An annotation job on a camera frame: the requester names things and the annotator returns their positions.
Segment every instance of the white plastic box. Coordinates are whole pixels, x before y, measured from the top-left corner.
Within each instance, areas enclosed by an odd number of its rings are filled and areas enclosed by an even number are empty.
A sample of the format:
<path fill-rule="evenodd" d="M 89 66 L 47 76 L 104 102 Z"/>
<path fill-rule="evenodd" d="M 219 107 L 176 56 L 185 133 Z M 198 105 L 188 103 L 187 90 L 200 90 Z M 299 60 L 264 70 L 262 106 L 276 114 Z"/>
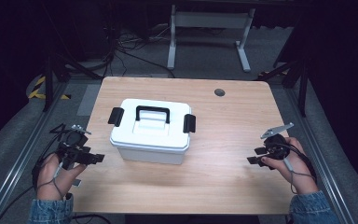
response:
<path fill-rule="evenodd" d="M 195 132 L 187 104 L 126 99 L 112 111 L 110 141 L 124 160 L 181 164 Z"/>

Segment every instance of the table top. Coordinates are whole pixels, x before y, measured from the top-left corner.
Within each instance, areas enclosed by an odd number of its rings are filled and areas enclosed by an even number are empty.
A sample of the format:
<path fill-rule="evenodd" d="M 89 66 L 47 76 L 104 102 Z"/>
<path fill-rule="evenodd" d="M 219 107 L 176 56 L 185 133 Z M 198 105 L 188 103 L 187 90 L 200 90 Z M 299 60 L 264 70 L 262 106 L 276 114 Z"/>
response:
<path fill-rule="evenodd" d="M 224 90 L 224 96 L 214 94 Z M 197 117 L 181 165 L 125 161 L 109 141 L 113 107 L 127 98 L 187 103 Z M 72 188 L 76 212 L 126 214 L 287 214 L 293 194 L 278 171 L 251 165 L 260 135 L 283 125 L 265 82 L 106 77 L 87 129 L 104 160 Z"/>

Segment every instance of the denim sleeve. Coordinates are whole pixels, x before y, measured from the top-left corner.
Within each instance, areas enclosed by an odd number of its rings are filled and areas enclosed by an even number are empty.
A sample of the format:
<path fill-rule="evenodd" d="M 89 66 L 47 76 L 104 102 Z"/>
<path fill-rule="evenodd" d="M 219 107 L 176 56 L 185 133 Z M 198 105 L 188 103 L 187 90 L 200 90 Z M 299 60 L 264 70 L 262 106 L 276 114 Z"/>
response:
<path fill-rule="evenodd" d="M 72 194 L 67 194 L 65 201 L 33 200 L 28 224 L 69 224 L 73 207 Z"/>
<path fill-rule="evenodd" d="M 296 224 L 339 224 L 322 191 L 293 197 L 290 203 L 290 215 Z"/>

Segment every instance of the black handle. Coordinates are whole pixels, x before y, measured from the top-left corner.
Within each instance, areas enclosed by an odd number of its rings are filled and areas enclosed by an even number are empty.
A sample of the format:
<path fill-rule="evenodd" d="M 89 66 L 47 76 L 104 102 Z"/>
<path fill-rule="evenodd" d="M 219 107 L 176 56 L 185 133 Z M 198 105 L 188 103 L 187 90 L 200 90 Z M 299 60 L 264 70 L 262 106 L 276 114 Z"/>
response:
<path fill-rule="evenodd" d="M 135 120 L 140 120 L 139 112 L 141 110 L 149 110 L 149 111 L 156 111 L 156 112 L 163 112 L 167 114 L 167 118 L 165 119 L 166 123 L 170 123 L 170 109 L 164 107 L 156 107 L 156 106 L 147 106 L 147 105 L 138 105 L 136 106 L 136 118 Z"/>

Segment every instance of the table leg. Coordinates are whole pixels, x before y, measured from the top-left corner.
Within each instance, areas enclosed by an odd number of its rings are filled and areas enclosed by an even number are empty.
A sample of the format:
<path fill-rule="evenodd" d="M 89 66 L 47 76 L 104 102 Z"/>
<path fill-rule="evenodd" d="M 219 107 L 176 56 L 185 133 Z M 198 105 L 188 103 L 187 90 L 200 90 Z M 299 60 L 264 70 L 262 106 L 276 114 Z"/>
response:
<path fill-rule="evenodd" d="M 246 57 L 245 50 L 243 48 L 245 46 L 245 42 L 246 42 L 246 39 L 248 37 L 249 30 L 251 29 L 254 14 L 255 14 L 255 9 L 254 8 L 250 9 L 249 13 L 248 13 L 248 18 L 246 19 L 246 22 L 245 22 L 245 25 L 244 25 L 244 28 L 243 28 L 242 40 L 241 41 L 236 41 L 237 52 L 238 52 L 238 55 L 240 56 L 242 69 L 243 69 L 244 72 L 250 72 L 251 71 L 251 66 L 249 65 L 248 58 Z"/>

